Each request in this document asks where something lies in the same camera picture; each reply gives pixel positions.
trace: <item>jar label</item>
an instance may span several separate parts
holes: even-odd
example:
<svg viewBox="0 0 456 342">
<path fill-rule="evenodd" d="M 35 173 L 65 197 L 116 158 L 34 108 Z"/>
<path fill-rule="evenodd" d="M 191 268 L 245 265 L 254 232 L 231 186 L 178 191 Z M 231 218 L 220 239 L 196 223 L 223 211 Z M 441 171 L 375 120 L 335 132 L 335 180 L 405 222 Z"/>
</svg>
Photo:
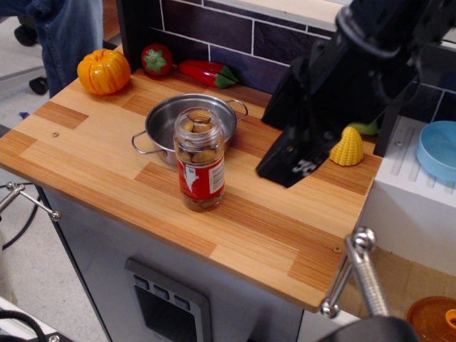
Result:
<svg viewBox="0 0 456 342">
<path fill-rule="evenodd" d="M 184 165 L 177 160 L 182 192 L 194 200 L 217 196 L 224 187 L 224 158 L 209 166 Z"/>
</svg>

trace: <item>blue bowl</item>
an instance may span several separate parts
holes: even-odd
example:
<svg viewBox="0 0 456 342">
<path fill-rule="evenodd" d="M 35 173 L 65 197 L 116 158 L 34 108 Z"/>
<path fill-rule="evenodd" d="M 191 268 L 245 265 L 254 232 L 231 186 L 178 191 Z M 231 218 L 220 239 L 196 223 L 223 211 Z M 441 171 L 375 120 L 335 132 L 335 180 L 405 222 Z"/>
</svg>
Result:
<svg viewBox="0 0 456 342">
<path fill-rule="evenodd" d="M 423 128 L 416 157 L 431 175 L 456 182 L 456 122 L 435 121 Z"/>
</svg>

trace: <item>orange lid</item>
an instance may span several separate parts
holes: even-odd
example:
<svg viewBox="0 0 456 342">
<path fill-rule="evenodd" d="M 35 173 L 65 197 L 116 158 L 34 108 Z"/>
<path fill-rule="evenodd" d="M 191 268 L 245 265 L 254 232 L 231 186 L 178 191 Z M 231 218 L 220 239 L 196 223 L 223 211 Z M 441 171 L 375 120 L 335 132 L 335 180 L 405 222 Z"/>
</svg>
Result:
<svg viewBox="0 0 456 342">
<path fill-rule="evenodd" d="M 423 341 L 456 342 L 456 300 L 446 297 L 427 297 L 414 303 L 407 312 Z"/>
</svg>

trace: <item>toy corn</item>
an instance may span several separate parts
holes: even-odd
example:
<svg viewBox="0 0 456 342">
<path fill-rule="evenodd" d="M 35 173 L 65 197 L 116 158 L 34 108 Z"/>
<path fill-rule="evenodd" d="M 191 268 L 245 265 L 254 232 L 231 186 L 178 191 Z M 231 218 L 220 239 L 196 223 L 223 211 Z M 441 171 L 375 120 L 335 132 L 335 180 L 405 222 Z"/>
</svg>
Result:
<svg viewBox="0 0 456 342">
<path fill-rule="evenodd" d="M 358 164 L 363 155 L 361 134 L 353 127 L 346 127 L 342 132 L 341 141 L 330 151 L 329 159 L 341 166 L 351 166 Z"/>
</svg>

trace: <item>oven window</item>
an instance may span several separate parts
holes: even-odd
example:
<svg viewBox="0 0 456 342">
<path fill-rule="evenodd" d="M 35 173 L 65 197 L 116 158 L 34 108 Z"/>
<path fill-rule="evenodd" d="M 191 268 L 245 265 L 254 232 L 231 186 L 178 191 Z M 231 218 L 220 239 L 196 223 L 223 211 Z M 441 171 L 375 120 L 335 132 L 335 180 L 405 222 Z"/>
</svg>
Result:
<svg viewBox="0 0 456 342">
<path fill-rule="evenodd" d="M 173 342 L 197 342 L 195 318 L 189 311 L 138 286 L 135 286 L 135 291 L 145 325 L 149 329 Z"/>
</svg>

